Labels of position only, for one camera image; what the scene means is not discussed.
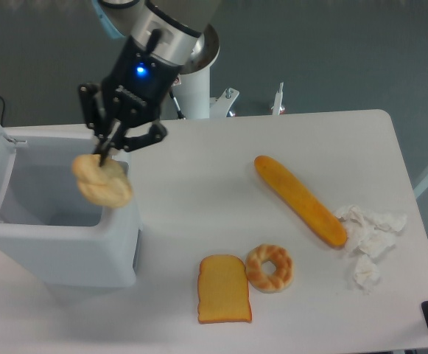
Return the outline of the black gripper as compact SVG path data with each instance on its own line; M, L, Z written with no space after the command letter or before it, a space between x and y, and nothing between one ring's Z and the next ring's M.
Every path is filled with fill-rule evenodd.
M161 45L161 29L154 29L146 46L129 37L110 74L102 84L83 83L78 87L87 128L97 140L93 154L103 166L112 150L132 152L161 142L167 129L154 121L148 132L127 137L129 128L157 119L157 110L167 95L181 66L155 55ZM117 129L116 120L123 122Z

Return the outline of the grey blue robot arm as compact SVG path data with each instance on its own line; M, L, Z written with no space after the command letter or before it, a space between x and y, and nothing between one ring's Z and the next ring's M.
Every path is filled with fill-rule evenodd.
M161 142L161 104L219 7L218 1L94 1L102 25L126 38L101 83L78 88L94 154L131 152Z

